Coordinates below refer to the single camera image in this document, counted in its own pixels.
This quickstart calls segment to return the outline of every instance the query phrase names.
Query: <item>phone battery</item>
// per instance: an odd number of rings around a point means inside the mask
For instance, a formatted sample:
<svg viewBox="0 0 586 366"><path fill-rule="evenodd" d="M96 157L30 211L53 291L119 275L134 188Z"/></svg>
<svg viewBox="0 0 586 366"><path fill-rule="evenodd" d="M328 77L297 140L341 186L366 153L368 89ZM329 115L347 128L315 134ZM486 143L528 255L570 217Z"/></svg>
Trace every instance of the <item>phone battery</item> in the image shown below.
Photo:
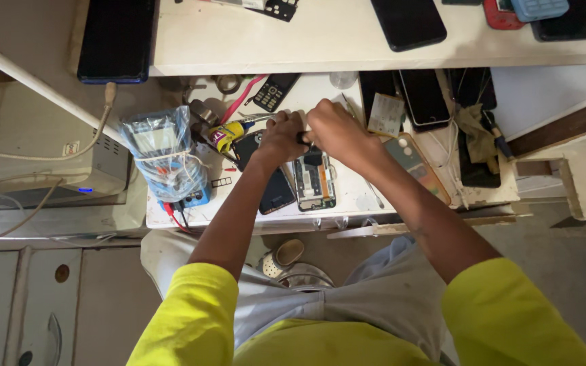
<svg viewBox="0 0 586 366"><path fill-rule="evenodd" d="M368 131L396 138L404 119L403 100L379 93L374 95Z"/></svg>

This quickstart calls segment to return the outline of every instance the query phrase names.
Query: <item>phone keypad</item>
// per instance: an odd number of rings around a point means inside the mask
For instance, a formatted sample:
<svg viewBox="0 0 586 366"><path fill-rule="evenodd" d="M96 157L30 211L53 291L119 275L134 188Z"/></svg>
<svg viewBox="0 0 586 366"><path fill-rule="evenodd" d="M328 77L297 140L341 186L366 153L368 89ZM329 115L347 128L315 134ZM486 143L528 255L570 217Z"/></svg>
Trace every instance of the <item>phone keypad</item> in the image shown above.
<svg viewBox="0 0 586 366"><path fill-rule="evenodd" d="M265 110L273 112L282 95L282 92L277 87L266 83L256 93L255 103L259 104Z"/></svg>

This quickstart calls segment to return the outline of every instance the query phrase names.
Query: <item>yellow shirt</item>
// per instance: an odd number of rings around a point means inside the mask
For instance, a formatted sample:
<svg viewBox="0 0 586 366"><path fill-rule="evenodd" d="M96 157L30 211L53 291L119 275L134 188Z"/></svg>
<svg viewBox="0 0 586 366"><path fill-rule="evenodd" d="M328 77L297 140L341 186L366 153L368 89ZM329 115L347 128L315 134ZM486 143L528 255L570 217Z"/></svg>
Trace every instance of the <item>yellow shirt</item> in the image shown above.
<svg viewBox="0 0 586 366"><path fill-rule="evenodd" d="M228 271L183 266L128 365L435 365L417 346L360 322L282 320L234 352L237 295ZM586 345L507 259L461 272L442 309L463 366L586 365Z"/></svg>

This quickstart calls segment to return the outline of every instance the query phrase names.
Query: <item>workbench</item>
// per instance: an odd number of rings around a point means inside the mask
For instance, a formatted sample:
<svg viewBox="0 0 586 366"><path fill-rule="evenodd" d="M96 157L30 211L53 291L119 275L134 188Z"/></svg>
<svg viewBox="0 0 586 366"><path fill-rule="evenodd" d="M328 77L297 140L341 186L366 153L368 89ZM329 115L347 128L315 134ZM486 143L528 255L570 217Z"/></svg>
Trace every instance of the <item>workbench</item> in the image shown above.
<svg viewBox="0 0 586 366"><path fill-rule="evenodd" d="M289 23L237 6L161 1L151 76L586 64L586 40L537 42L530 24L499 31L483 6L434 1L447 38L399 53L370 0L300 0Z"/></svg>
<svg viewBox="0 0 586 366"><path fill-rule="evenodd" d="M265 79L257 83L252 88L249 96L254 95L264 82ZM214 82L209 78L198 78L192 80L191 84L206 85L206 88L193 90L190 95L190 100L200 99L208 104L211 109L218 109L217 113L222 115L224 110L241 95L248 83L244 81L240 90L230 96L223 96L217 90ZM343 92L350 103L353 104L358 119L361 122L364 122L363 102L359 82L357 81L354 83L349 89L338 90L330 84L328 73L303 74L287 97L282 101L279 109L288 112L299 111L306 124L305 112L315 107L322 98L328 98L334 102L342 102L343 97L340 95L341 92ZM240 119L241 116L238 114L239 112L249 114L264 113L265 111L257 107L254 103L241 105L229 121ZM265 122L258 122L254 127L250 128L248 133L262 128L265 128ZM429 134L415 134L411 129L408 118L404 123L404 131L413 136L413 139L425 155L426 159L431 161L433 165L444 162L447 155L442 148ZM435 137L442 142L443 146L448 148L449 129L444 128L433 133L435 134ZM202 161L210 166L208 173L209 179L230 178L232 184L214 188L212 190L212 199L208 204L185 210L185 215L190 227L207 226L241 176L239 171L225 171L225 168L234 167L232 163L208 150L207 146L200 146L198 151ZM519 200L512 166L502 155L499 156L499 159L501 168L501 186L496 189L465 187L466 199L470 207L480 208L485 206L495 206ZM395 209L383 195L378 193L379 197L381 197L384 202L384 208L379 208L376 198L372 195L372 192L361 176L353 170L345 167L336 159L330 159L330 163L334 166L337 173L334 181L337 196L337 204L335 207L324 210L299 212L297 204L293 203L280 210L269 213L268 215L257 213L255 234L333 228L344 229L347 225L361 225L361 222L366 218L374 218L380 223L383 222L382 220L388 220L395 217L398 220ZM452 153L451 164L453 164L456 171L460 171L457 150ZM462 201L457 194L452 179L449 177L447 168L434 169L434 171L451 196L451 208L459 208L462 205ZM148 227L152 229L177 227L170 217L168 217L167 213L160 208L157 200L150 192L147 197L146 208L146 225Z"/></svg>

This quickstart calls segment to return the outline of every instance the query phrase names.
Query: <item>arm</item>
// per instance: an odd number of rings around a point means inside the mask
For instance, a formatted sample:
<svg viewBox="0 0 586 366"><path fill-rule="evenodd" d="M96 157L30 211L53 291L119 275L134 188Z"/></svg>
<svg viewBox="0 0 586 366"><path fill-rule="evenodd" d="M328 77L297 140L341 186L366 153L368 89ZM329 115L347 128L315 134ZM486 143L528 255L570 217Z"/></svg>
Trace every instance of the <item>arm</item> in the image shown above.
<svg viewBox="0 0 586 366"><path fill-rule="evenodd" d="M215 264L239 279L259 202L270 176L277 167L296 159L308 149L296 142L296 134L303 127L299 113L293 112L289 118L281 111L275 119L266 122L259 148L205 229L188 263Z"/></svg>
<svg viewBox="0 0 586 366"><path fill-rule="evenodd" d="M500 257L474 229L411 177L379 138L369 135L340 104L320 101L309 112L308 121L313 131L305 139L379 189L447 283L476 263Z"/></svg>
<svg viewBox="0 0 586 366"><path fill-rule="evenodd" d="M230 365L232 324L243 261L259 201L271 174L307 148L296 142L299 114L266 122L259 148L230 196L180 267L165 300L139 338L128 365Z"/></svg>
<svg viewBox="0 0 586 366"><path fill-rule="evenodd" d="M463 365L586 365L586 345L517 265L403 170L378 137L329 100L308 121L305 139L379 188L449 284L442 309Z"/></svg>

